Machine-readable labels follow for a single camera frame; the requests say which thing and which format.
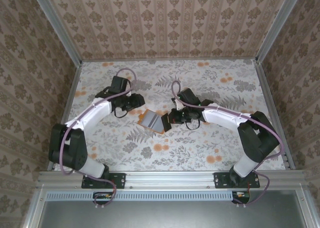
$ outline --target ventilation grille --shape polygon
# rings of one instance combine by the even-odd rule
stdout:
[[[49,191],[46,201],[93,201],[93,194],[93,191]],[[232,191],[118,191],[114,198],[115,201],[232,201],[232,199]]]

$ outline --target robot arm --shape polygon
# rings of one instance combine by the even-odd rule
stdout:
[[[116,108],[129,112],[145,104],[145,100],[140,94],[131,94],[129,92],[128,94],[114,97],[116,94],[125,92],[128,84],[130,84],[128,79],[114,76],[111,86],[99,92],[92,104],[81,114],[65,124],[54,125],[51,131],[49,160],[54,163],[60,163],[60,149],[63,137],[66,130],[76,122],[67,135],[63,146],[63,165],[92,177],[107,180],[109,167],[88,156],[85,135],[88,135],[104,117],[112,112],[116,115]]]
[[[184,106],[173,98],[172,101],[176,104],[176,108],[172,109],[169,114],[170,123],[182,124],[191,122],[191,120],[199,120],[218,124],[239,134],[244,155],[229,171],[229,182],[235,187],[243,183],[255,167],[279,145],[278,140],[263,127],[239,116],[230,109],[219,109],[219,106],[211,100],[206,99],[200,102],[189,88],[179,92],[177,96],[182,102],[201,107]],[[216,109],[203,108],[208,106],[216,107]],[[275,132],[268,118],[262,112],[257,111],[254,114],[244,113],[242,115],[256,120]]]

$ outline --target floral tablecloth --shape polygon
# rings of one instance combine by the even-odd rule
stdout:
[[[181,82],[181,88],[191,88],[200,100],[213,100],[220,106],[244,113],[259,110],[269,116],[254,62],[215,59],[85,62],[69,119],[82,112],[99,91],[109,86],[121,68],[135,71],[138,81],[134,90],[143,95],[145,105],[121,119],[113,114],[105,117],[86,135],[90,157],[107,164],[111,171],[229,170],[242,156],[239,135],[216,124],[201,123],[196,130],[172,125],[163,135],[137,124],[139,114],[146,109],[165,114],[174,108],[171,101],[174,80]],[[120,76],[133,78],[129,71],[122,71]],[[284,168],[281,157],[268,160],[260,167],[261,170]]]

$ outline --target patterned wall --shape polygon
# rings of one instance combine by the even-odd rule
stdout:
[[[19,227],[75,67],[36,0],[0,0],[0,227]]]
[[[298,169],[320,211],[320,0],[298,0],[263,61]]]
[[[84,60],[255,56],[284,0],[50,0]]]

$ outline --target floral wallpaper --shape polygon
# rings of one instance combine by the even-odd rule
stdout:
[[[284,0],[50,0],[83,60],[253,57]]]
[[[74,73],[36,0],[0,0],[0,227],[23,224]]]
[[[107,164],[111,171],[229,170],[244,154],[239,134],[217,124],[201,123],[196,130],[173,124],[162,135],[137,124],[146,109],[165,114],[175,107],[171,101],[174,80],[181,82],[181,88],[191,88],[200,100],[210,99],[243,113],[262,111],[268,116],[254,62],[215,59],[84,62],[69,118],[89,106],[121,68],[135,71],[134,90],[144,97],[145,105],[124,118],[116,118],[113,113],[106,116],[86,135],[90,157]],[[133,77],[128,71],[119,75],[130,80]],[[261,166],[262,170],[284,168],[281,157]]]
[[[320,0],[298,0],[263,61],[298,169],[320,211]]]

